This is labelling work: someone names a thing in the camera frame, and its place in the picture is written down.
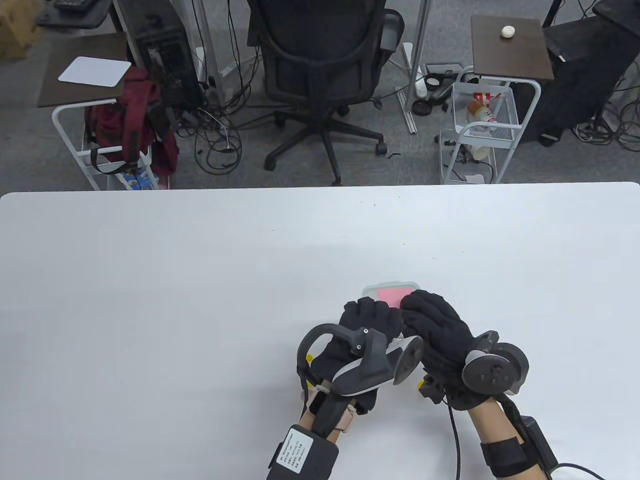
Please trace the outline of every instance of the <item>wire basket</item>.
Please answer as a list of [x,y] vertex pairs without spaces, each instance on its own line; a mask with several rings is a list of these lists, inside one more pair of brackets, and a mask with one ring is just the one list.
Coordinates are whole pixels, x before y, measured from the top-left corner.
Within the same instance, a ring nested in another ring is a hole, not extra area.
[[453,120],[457,133],[460,133],[469,123],[477,121],[468,110],[468,105],[476,100],[491,110],[498,123],[513,125],[513,127],[473,127],[465,133],[465,136],[481,138],[489,133],[495,140],[515,141],[515,127],[519,125],[519,121],[511,88],[488,83],[455,82],[451,96],[453,98]]

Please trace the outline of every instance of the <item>black glove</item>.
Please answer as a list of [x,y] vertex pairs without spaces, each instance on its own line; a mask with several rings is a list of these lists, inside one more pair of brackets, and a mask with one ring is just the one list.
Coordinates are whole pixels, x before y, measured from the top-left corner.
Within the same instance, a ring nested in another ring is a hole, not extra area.
[[469,410],[489,396],[470,390],[462,382],[462,369],[474,336],[453,307],[440,295],[416,290],[400,302],[405,337],[424,340],[422,364],[455,410]]
[[[344,313],[340,317],[340,325],[350,330],[372,328],[387,336],[387,344],[400,336],[402,319],[397,308],[389,308],[383,301],[373,301],[369,297],[361,298],[358,302],[350,301],[344,306]],[[334,337],[324,351],[311,362],[311,372],[321,380],[331,381],[335,374],[358,356],[351,352],[349,344]],[[355,397],[356,410],[363,415],[376,404],[377,389]]]

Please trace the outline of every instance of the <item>bottle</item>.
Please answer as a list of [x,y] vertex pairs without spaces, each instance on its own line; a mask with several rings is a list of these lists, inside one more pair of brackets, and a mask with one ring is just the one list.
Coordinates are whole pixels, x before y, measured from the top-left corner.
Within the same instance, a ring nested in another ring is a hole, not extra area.
[[[482,105],[477,100],[473,100],[469,102],[469,105],[467,105],[467,110],[469,110],[469,113],[473,115],[478,122],[497,122],[498,121],[497,118],[493,116],[493,113],[491,113],[491,110],[489,110],[487,107]],[[489,130],[491,130],[491,132],[495,132],[497,128],[490,127]]]

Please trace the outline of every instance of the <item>backpack strap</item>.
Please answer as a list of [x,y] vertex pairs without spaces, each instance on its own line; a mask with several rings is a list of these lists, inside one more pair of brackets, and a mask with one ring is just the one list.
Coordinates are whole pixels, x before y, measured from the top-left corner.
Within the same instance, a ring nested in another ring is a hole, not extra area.
[[129,167],[131,167],[130,165],[125,163],[124,165],[119,166],[118,168],[116,168],[115,170],[112,170],[111,172],[103,172],[102,170],[100,170],[100,168],[98,168],[98,149],[97,148],[91,149],[91,166],[94,167],[98,172],[103,173],[104,175],[118,175],[119,173],[125,172]]
[[122,134],[122,155],[128,164],[138,164],[143,130],[147,118],[147,104],[156,84],[152,81],[136,81],[128,85],[127,112]]

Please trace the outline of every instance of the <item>label sticker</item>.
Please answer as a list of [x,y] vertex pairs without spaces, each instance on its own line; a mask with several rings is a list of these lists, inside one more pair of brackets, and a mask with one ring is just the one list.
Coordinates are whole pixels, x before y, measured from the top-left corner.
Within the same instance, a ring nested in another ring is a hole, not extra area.
[[292,428],[282,444],[276,462],[299,474],[307,455],[309,455],[312,443],[314,443],[313,438]]

